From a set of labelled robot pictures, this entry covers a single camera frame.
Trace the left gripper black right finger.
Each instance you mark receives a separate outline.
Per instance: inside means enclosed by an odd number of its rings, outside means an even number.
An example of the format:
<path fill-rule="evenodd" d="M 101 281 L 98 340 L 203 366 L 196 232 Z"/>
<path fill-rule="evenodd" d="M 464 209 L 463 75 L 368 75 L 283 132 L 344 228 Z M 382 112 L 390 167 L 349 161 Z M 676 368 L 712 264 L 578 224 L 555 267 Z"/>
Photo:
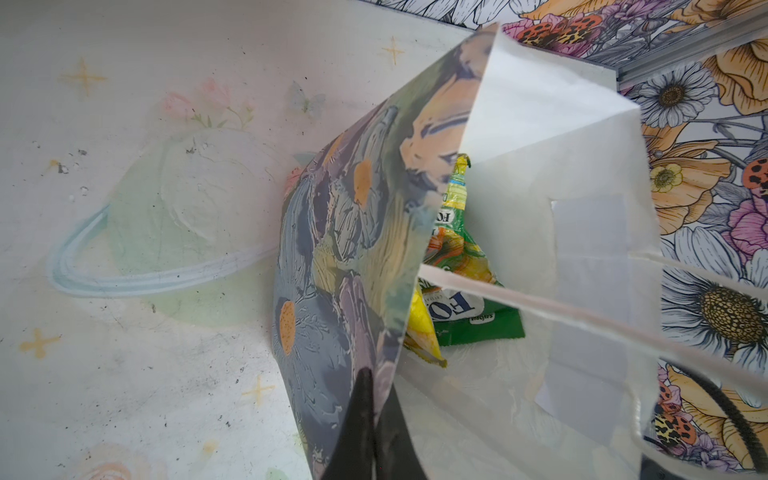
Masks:
<path fill-rule="evenodd" d="M 380 412 L 375 427 L 377 480 L 427 480 L 413 446 L 395 387 Z"/>

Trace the floral paper gift bag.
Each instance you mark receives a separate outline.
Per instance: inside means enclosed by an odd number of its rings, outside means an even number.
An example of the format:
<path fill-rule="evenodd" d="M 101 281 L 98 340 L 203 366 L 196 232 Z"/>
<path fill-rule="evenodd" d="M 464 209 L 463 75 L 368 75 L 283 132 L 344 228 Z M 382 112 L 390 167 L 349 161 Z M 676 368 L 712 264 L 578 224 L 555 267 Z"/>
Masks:
<path fill-rule="evenodd" d="M 395 387 L 428 479 L 763 479 L 767 254 L 709 220 L 734 165 L 646 155 L 637 105 L 591 67 L 472 34 L 325 146 L 287 189 L 273 349 L 321 479 L 356 376 Z M 459 155 L 466 225 L 525 337 L 405 345 Z"/>

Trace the yellow corn chips packet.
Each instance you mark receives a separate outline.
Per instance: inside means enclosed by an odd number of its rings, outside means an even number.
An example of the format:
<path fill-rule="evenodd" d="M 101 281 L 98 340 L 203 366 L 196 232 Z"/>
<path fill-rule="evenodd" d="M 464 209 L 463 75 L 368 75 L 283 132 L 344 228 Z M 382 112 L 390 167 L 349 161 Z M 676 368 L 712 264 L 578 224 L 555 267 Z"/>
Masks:
<path fill-rule="evenodd" d="M 447 360 L 441 353 L 435 327 L 418 284 L 415 285 L 411 298 L 404 345 L 431 365 L 441 368 L 447 366 Z"/>

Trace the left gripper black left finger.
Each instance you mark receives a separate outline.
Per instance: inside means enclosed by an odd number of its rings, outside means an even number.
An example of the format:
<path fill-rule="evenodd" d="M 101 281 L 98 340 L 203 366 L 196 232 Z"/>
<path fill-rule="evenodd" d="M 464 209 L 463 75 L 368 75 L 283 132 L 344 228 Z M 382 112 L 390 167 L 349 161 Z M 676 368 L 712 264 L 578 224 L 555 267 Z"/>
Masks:
<path fill-rule="evenodd" d="M 355 379 L 347 413 L 322 480 L 371 480 L 374 450 L 373 374 L 362 368 Z"/>

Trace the green yellow Fox's packet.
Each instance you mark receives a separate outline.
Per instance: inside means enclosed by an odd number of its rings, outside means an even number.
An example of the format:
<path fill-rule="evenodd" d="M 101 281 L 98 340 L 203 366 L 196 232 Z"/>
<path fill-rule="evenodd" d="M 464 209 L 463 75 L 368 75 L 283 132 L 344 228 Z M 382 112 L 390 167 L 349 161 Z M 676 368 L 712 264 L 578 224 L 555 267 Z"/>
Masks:
<path fill-rule="evenodd" d="M 423 264 L 447 275 L 446 283 L 419 279 L 422 298 L 442 347 L 525 337 L 518 309 L 484 295 L 501 287 L 489 259 L 466 225 L 470 158 L 461 154 L 443 196 Z"/>

